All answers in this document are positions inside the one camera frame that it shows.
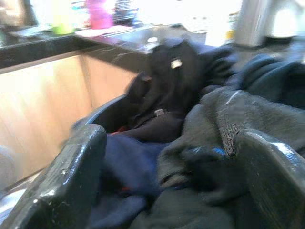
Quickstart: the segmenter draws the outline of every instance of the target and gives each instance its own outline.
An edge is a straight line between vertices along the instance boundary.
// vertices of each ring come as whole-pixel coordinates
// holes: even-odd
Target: pink bottle
[[[113,19],[109,9],[106,8],[108,0],[87,0],[92,29],[105,29],[113,26]]]

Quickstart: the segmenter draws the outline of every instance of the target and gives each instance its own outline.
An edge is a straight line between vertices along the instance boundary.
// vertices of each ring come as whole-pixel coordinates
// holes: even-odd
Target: black jacket
[[[141,141],[171,142],[181,135],[186,114],[200,91],[224,85],[235,72],[232,48],[168,39],[150,57],[152,75],[139,74],[127,92],[130,130],[123,134]]]

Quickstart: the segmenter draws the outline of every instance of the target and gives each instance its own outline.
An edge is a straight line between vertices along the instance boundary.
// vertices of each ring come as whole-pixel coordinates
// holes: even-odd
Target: gray fleece
[[[181,154],[184,149],[222,148],[228,157],[234,158],[233,140],[242,129],[263,131],[298,151],[305,146],[305,111],[244,91],[217,89],[205,95],[189,112],[182,136],[161,152],[159,182],[167,187],[188,180]]]

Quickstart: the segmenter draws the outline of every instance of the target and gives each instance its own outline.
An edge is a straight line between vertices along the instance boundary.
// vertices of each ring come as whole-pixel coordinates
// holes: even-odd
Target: white appliance
[[[299,32],[304,11],[302,0],[273,0],[266,21],[265,36],[290,38]]]
[[[247,47],[263,44],[271,3],[272,0],[243,0],[235,30],[235,44]]]

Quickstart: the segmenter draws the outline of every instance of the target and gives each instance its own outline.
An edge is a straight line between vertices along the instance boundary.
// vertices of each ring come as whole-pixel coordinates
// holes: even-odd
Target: kettle
[[[265,26],[269,38],[291,38],[298,34],[304,11],[302,0],[273,0]]]

